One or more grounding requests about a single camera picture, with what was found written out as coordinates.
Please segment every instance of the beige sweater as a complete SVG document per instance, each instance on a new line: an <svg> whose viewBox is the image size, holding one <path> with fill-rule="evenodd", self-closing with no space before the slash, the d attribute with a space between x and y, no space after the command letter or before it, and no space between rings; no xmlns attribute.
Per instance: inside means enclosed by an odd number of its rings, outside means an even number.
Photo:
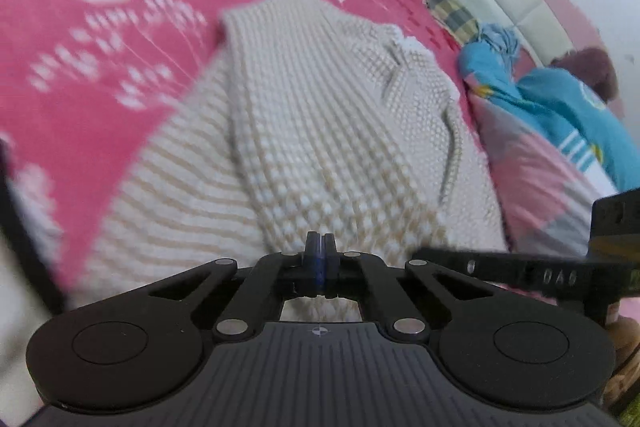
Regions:
<svg viewBox="0 0 640 427"><path fill-rule="evenodd" d="M395 266L423 244L506 249L486 162L419 42L322 0L265 0L223 25L224 49L114 201L79 301L218 257L251 266L309 230Z"/></svg>

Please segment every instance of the black strap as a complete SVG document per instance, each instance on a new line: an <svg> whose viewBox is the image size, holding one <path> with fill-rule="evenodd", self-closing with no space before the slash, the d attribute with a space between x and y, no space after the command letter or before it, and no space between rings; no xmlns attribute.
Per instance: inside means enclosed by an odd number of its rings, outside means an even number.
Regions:
<svg viewBox="0 0 640 427"><path fill-rule="evenodd" d="M0 142L0 232L14 253L15 259L25 278L38 294L52 315L65 311L66 297L53 281L49 269L27 233L16 211L7 183L7 162L4 144Z"/></svg>

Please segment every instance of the white stripe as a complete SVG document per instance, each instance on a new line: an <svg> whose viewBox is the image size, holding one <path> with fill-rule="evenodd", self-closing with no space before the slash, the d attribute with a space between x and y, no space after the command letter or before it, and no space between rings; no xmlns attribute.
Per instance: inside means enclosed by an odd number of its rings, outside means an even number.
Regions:
<svg viewBox="0 0 640 427"><path fill-rule="evenodd" d="M584 153L582 158L578 160L578 163L575 164L575 168L577 168L579 171L582 168L582 166L585 164L585 162L592 156L593 156L593 151L591 150L591 147L589 147L589 150L586 153Z"/></svg>
<svg viewBox="0 0 640 427"><path fill-rule="evenodd" d="M578 135L577 129L572 130L571 133L569 133L569 136L567 136L564 139L564 141L558 146L558 150L562 152L562 149L564 149L567 145L569 145L577 135Z"/></svg>
<svg viewBox="0 0 640 427"><path fill-rule="evenodd" d="M582 149L584 149L587 145L587 142L585 142L584 140L580 140L578 142L578 144L569 151L569 154L567 154L566 158L571 161L572 158Z"/></svg>

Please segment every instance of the plaid fabric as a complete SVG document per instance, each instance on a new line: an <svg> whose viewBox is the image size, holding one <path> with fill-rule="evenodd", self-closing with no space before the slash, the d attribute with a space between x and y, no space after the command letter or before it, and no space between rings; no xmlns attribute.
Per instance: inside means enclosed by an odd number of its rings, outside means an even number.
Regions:
<svg viewBox="0 0 640 427"><path fill-rule="evenodd" d="M478 38L478 20L459 0L424 0L424 4L461 46Z"/></svg>

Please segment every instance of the bed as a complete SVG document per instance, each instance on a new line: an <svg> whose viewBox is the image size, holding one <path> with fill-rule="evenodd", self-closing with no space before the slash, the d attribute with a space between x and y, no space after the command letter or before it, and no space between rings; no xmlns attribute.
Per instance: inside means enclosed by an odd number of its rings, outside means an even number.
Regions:
<svg viewBox="0 0 640 427"><path fill-rule="evenodd" d="M0 136L10 158L12 190L44 263L66 292L82 277L87 252L132 158L180 106L220 43L217 16L251 1L0 1L0 32L10 43L0 50L5 78ZM432 50L475 131L456 68L460 47L423 0L328 1L374 22L395 24ZM548 64L574 47L545 0L461 1L481 20L514 26L529 57L522 70ZM2 302L11 303L0 310L0 419L13 426L39 405L24 348L49 312L8 250L2 248L0 257ZM187 267L177 263L169 269Z"/></svg>

